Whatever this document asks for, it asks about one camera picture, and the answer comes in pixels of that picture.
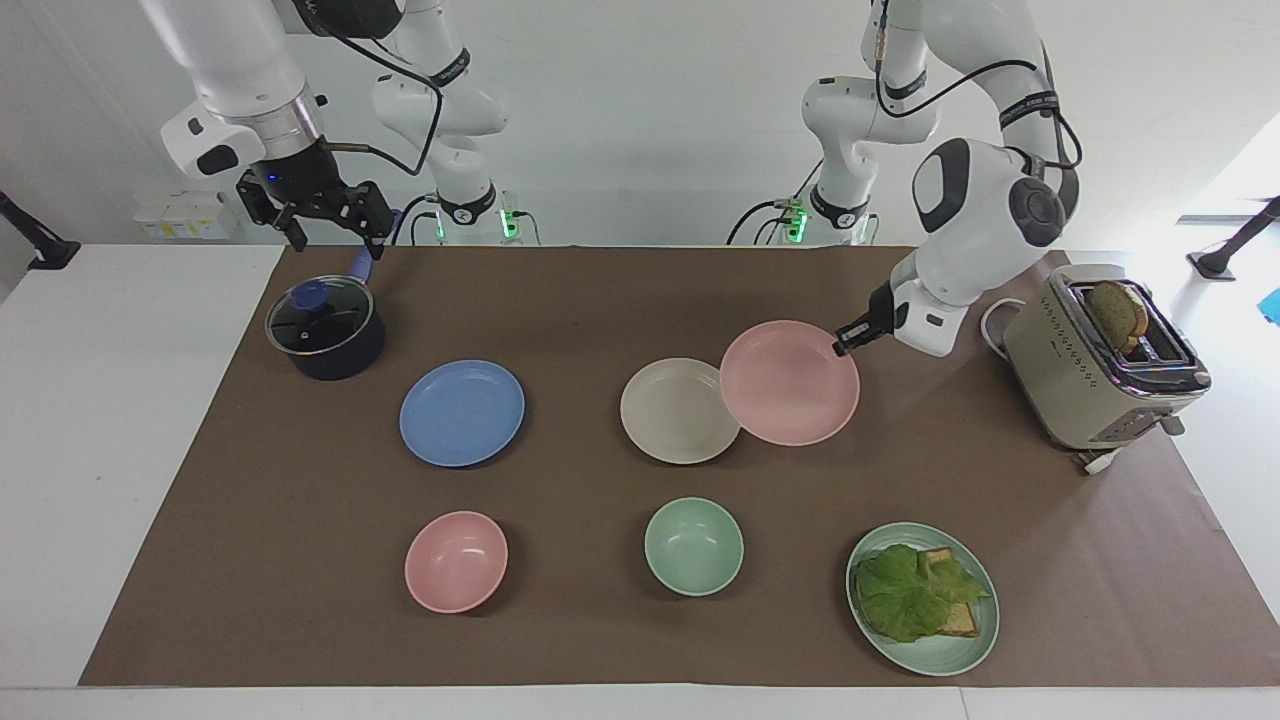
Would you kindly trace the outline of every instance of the saucepan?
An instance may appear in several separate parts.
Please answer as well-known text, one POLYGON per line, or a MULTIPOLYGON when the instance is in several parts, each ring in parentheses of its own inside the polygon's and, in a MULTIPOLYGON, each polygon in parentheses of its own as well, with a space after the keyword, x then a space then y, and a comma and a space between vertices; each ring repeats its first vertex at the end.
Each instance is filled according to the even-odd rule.
POLYGON ((372 258, 365 249, 346 275, 321 275, 288 290, 266 314, 266 337, 305 375, 349 378, 383 352, 387 327, 366 283, 372 258))

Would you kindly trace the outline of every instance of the bread slice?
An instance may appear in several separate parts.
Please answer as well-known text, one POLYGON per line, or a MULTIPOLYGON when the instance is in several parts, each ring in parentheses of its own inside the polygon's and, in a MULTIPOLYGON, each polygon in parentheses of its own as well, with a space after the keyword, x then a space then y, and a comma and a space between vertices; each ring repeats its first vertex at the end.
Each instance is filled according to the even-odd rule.
MULTIPOLYGON (((924 551, 924 561, 929 565, 943 560, 955 560, 955 553, 951 552, 950 547, 936 547, 924 551)), ((951 615, 947 616, 947 621, 938 629, 938 634, 954 638, 978 637, 978 623, 973 619, 973 610, 968 602, 955 602, 951 605, 951 615)))
POLYGON ((1098 331, 1120 355, 1133 352, 1138 347, 1138 340, 1147 333, 1151 324, 1142 297, 1133 288, 1117 282, 1102 281, 1093 286, 1084 302, 1093 311, 1098 331))

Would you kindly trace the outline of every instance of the pink bowl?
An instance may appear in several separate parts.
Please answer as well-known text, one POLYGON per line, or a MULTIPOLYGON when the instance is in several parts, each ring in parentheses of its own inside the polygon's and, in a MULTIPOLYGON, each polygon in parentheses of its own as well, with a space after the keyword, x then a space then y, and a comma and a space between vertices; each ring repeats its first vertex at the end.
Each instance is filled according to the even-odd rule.
POLYGON ((799 447, 840 432, 858 407, 854 359, 808 323, 774 320, 740 334, 721 361, 724 406, 742 428, 774 445, 799 447))
POLYGON ((428 523, 404 557, 410 594, 433 612, 466 612, 507 573, 507 537, 485 515, 460 510, 428 523))

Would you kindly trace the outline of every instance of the pot handle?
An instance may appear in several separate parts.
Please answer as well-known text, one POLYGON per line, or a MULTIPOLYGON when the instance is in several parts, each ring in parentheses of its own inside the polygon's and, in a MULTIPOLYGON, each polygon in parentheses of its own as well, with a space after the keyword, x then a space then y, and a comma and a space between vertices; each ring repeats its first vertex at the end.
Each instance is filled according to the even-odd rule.
POLYGON ((374 256, 369 254, 367 247, 361 247, 360 252, 356 254, 356 259, 351 263, 351 270, 347 274, 360 281, 361 284, 369 284, 369 275, 372 272, 374 256))

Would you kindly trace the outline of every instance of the sandwich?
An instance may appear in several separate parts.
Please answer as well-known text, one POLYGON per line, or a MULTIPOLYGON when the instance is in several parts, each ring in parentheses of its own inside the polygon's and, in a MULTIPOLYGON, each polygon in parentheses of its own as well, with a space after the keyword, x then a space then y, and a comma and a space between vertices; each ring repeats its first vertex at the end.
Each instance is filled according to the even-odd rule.
POLYGON ((933 635, 978 637, 970 603, 991 597, 950 547, 890 546, 858 565, 855 583, 867 624, 901 643, 933 635))

